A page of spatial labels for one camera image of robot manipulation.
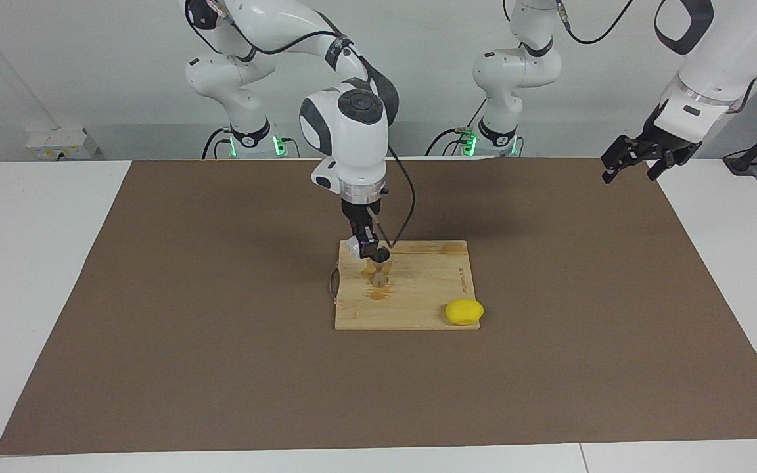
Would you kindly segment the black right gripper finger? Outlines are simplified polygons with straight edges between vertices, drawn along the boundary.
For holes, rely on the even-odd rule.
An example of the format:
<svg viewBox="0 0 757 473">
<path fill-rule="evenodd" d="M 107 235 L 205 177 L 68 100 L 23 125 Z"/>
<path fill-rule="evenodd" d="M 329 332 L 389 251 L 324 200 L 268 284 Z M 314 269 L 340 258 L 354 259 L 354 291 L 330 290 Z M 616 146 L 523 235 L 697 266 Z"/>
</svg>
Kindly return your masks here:
<svg viewBox="0 0 757 473">
<path fill-rule="evenodd" d="M 371 258 L 379 248 L 379 238 L 373 231 L 372 223 L 357 223 L 354 225 L 356 248 L 354 254 L 360 259 Z"/>
</svg>

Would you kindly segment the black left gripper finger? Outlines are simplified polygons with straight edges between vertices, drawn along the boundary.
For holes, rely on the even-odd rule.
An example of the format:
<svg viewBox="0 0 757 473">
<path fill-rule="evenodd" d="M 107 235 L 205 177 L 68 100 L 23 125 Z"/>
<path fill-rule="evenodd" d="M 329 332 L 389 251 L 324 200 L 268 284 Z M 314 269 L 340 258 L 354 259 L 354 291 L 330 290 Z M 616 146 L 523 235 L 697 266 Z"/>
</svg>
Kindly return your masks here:
<svg viewBox="0 0 757 473">
<path fill-rule="evenodd" d="M 640 164 L 649 152 L 649 142 L 619 135 L 601 155 L 605 167 L 602 180 L 609 185 L 625 168 Z"/>
<path fill-rule="evenodd" d="M 677 160 L 673 156 L 665 156 L 665 158 L 657 159 L 649 168 L 646 176 L 650 181 L 657 181 L 662 173 L 670 170 L 678 165 Z"/>
</svg>

